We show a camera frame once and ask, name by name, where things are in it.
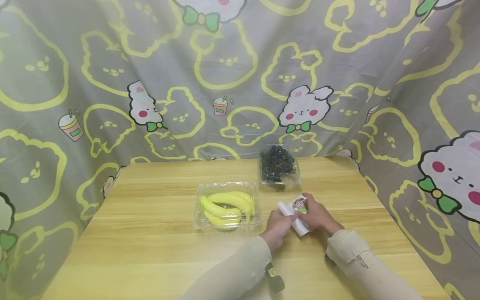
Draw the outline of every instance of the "wooden table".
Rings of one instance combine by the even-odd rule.
[[[375,253],[424,299],[449,299],[351,161],[299,159],[302,190],[355,229]],[[255,159],[141,163],[128,166],[44,295],[44,300],[178,299],[187,287],[231,255],[251,234],[206,234],[192,226],[197,186],[257,180]],[[260,189],[265,227],[279,200],[301,190]],[[273,255],[286,283],[276,299],[368,299],[324,259],[325,241],[292,231]],[[244,299],[270,299],[262,281]]]

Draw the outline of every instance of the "blueberry container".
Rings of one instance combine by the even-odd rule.
[[[259,151],[258,181],[281,192],[301,185],[296,157],[284,144],[265,144]]]

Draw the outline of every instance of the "gray curtain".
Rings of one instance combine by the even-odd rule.
[[[478,297],[480,2],[0,7],[1,299],[43,294],[123,166],[271,142],[349,157],[445,290]]]

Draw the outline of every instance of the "banana bunch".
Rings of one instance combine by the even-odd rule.
[[[244,192],[222,192],[208,197],[201,196],[200,204],[208,221],[219,228],[240,224],[243,215],[245,215],[245,222],[249,224],[251,216],[255,214],[255,203]]]

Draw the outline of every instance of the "paper roll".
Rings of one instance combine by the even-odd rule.
[[[291,208],[289,205],[286,205],[283,202],[279,202],[277,203],[277,206],[284,216],[293,215],[293,208]],[[295,221],[292,222],[292,227],[293,229],[295,229],[299,237],[302,237],[309,232],[307,226],[299,219],[296,219]]]

